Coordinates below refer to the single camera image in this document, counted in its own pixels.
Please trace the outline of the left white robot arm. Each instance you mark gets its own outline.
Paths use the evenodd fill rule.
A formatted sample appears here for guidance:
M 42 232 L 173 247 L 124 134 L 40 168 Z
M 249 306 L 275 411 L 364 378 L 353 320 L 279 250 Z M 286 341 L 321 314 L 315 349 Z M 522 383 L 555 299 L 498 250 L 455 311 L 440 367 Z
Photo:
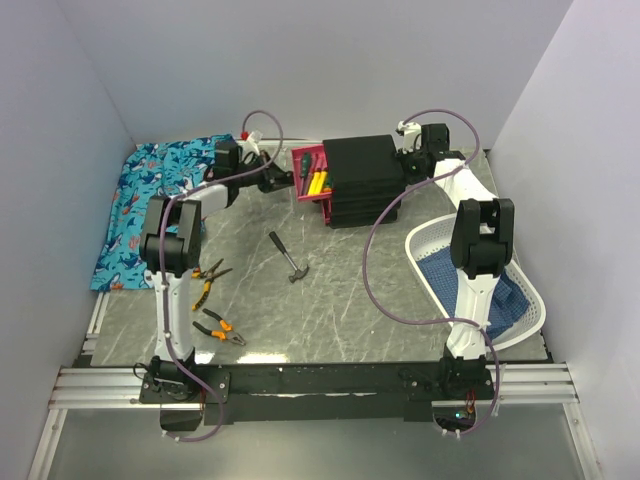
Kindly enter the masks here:
M 178 402 L 192 399 L 199 388 L 188 301 L 191 275 L 200 261 L 201 221 L 230 207 L 242 188 L 270 192 L 293 184 L 293 174 L 259 143 L 256 132 L 240 143 L 219 143 L 199 184 L 176 195 L 153 196 L 147 206 L 140 257 L 155 293 L 157 325 L 148 381 L 162 385 Z

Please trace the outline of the black drawer cabinet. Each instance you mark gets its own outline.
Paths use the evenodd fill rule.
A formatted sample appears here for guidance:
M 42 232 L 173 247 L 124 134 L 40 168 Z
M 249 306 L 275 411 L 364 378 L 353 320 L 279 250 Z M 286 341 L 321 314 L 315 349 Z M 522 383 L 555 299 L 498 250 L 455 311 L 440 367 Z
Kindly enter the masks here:
M 404 172 L 391 135 L 327 139 L 323 149 L 332 187 L 331 228 L 373 224 L 405 190 Z

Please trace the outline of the green handle screwdriver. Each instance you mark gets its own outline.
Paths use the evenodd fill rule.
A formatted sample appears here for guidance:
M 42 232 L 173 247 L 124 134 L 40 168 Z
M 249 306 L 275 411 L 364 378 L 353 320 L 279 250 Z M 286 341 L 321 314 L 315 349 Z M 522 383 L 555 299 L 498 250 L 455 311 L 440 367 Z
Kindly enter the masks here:
M 300 160 L 300 189 L 299 194 L 303 196 L 305 194 L 305 184 L 309 175 L 309 171 L 312 166 L 312 154 L 305 152 Z

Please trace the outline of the yellow handle screwdriver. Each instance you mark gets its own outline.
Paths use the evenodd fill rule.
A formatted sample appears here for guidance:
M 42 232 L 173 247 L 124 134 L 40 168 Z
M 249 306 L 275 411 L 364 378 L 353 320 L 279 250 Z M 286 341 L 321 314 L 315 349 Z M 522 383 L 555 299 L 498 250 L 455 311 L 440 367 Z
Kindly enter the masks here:
M 314 189 L 312 191 L 313 195 L 319 195 L 322 193 L 323 189 L 324 189 L 324 185 L 326 183 L 326 179 L 328 176 L 328 170 L 327 169 L 323 169 L 320 171 L 320 173 L 318 174 L 318 177 L 316 179 L 316 183 L 314 185 Z
M 312 196 L 312 191 L 314 189 L 314 185 L 316 183 L 316 179 L 318 177 L 318 174 L 321 171 L 321 156 L 319 154 L 317 154 L 314 158 L 314 163 L 313 163 L 313 168 L 312 168 L 312 172 L 309 176 L 309 182 L 308 182 L 308 186 L 307 186 L 307 191 L 306 191 L 306 195 L 307 196 Z

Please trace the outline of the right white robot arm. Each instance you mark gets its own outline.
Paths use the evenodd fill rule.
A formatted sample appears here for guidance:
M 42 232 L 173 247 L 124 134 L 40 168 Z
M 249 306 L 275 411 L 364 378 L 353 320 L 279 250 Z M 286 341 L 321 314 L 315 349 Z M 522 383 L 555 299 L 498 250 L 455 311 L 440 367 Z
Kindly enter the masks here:
M 457 399 L 483 383 L 493 292 L 513 251 L 515 207 L 500 199 L 475 177 L 460 155 L 449 150 L 450 132 L 444 124 L 421 126 L 400 122 L 403 138 L 398 159 L 409 184 L 434 178 L 457 213 L 450 241 L 450 258 L 457 273 L 455 316 L 437 376 L 439 390 Z

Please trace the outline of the pink top drawer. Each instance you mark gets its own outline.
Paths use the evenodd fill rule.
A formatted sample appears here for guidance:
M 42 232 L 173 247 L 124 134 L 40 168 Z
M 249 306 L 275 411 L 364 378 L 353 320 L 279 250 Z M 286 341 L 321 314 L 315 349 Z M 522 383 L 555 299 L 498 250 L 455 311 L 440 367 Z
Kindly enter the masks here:
M 294 148 L 291 155 L 297 200 L 308 202 L 330 198 L 332 187 L 323 145 Z

